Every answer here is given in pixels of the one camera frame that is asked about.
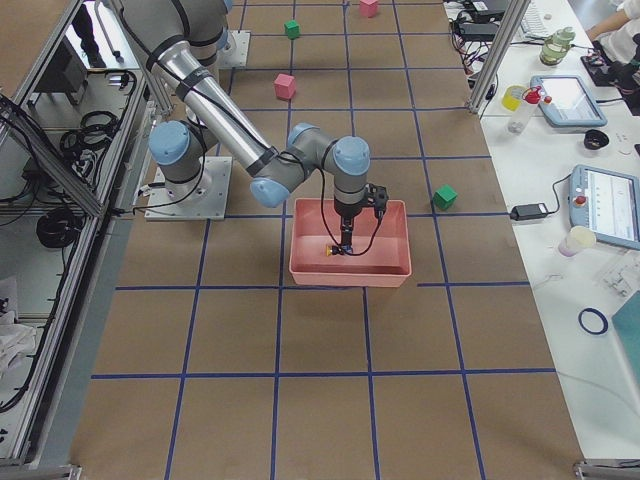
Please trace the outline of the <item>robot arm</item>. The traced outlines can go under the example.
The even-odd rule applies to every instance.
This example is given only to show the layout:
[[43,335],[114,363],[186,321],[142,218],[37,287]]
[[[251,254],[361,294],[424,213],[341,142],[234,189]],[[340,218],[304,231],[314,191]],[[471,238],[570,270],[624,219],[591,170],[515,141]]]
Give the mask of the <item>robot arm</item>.
[[293,128],[282,151],[259,133],[209,69],[228,43],[232,8],[230,1],[123,1],[116,12],[139,62],[240,161],[259,203],[282,204],[314,171],[333,176],[341,236],[331,251],[350,255],[356,217],[371,208],[381,219],[386,210],[384,188],[367,180],[369,146],[307,123]]

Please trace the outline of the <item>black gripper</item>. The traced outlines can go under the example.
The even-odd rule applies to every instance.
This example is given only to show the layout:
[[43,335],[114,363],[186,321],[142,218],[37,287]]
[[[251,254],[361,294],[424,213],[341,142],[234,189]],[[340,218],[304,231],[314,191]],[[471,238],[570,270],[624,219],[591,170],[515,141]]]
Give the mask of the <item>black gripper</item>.
[[353,252],[352,245],[352,233],[354,230],[354,217],[342,216],[341,217],[341,250],[343,252]]

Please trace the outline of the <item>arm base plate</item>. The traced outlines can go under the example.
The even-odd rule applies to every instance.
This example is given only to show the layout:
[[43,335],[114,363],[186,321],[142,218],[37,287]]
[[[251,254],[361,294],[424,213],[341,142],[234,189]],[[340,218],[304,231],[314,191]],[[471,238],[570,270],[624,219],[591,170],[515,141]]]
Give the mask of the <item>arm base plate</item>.
[[182,185],[166,182],[159,167],[144,217],[148,221],[221,221],[225,218],[233,161],[231,157],[206,156],[204,172]]
[[221,69],[243,69],[247,65],[251,32],[227,30],[219,41],[217,66]]

